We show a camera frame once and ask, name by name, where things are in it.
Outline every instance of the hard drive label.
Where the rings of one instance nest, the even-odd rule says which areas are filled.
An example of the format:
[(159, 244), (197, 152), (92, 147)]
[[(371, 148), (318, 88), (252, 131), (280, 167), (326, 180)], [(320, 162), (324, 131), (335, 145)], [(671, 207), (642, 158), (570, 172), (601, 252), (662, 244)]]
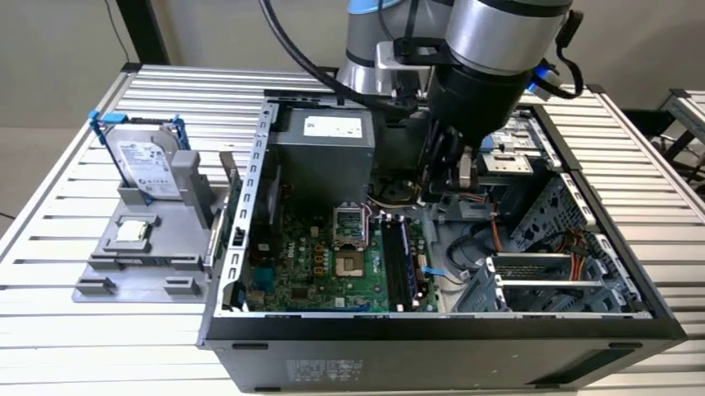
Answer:
[(180, 198), (161, 147), (152, 143), (117, 143), (136, 188), (157, 199)]

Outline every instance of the aluminum table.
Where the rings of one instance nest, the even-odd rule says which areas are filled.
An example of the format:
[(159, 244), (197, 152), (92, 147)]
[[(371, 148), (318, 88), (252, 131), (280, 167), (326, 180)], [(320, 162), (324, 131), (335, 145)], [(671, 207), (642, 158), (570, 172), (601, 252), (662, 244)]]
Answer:
[[(179, 113), (201, 155), (200, 172), (225, 183), (217, 151), (240, 154), (243, 174), (268, 88), (323, 91), (300, 73), (143, 66), (120, 73), (97, 110), (149, 118)], [(523, 102), (541, 100), (527, 94)], [(578, 393), (702, 395), (705, 204), (605, 93), (554, 98), (545, 109), (690, 337)], [(71, 300), (116, 207), (117, 178), (85, 124), (0, 240), (2, 396), (237, 393), (213, 354), (192, 346), (201, 304)]]

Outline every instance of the blue connector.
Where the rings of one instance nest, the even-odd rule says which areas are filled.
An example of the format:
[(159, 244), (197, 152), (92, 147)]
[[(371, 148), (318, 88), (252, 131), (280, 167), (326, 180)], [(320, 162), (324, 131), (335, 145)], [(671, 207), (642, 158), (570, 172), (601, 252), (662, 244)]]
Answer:
[(430, 268), (428, 266), (422, 266), (420, 271), (428, 275), (444, 276), (443, 270), (436, 270), (435, 268)]

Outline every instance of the product label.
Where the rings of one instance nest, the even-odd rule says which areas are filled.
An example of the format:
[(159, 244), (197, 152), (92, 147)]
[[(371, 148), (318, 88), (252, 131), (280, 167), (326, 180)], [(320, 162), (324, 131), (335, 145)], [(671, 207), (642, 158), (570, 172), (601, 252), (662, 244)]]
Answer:
[(288, 379), (294, 382), (358, 381), (362, 360), (295, 360), (285, 361)]
[(306, 117), (304, 136), (362, 138), (362, 119), (346, 117)]
[(143, 142), (119, 142), (117, 147), (136, 188), (153, 198), (180, 198), (161, 147)]

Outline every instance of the small chip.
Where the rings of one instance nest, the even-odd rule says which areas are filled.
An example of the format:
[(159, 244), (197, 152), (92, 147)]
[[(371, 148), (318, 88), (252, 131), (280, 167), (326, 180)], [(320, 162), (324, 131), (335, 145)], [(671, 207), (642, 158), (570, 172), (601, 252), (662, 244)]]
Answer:
[(291, 289), (291, 299), (307, 299), (308, 298), (308, 288), (307, 287), (294, 287)]
[(117, 227), (116, 242), (140, 242), (148, 230), (147, 221), (125, 220)]
[(255, 306), (264, 305), (264, 292), (261, 290), (251, 290), (247, 292), (247, 302)]

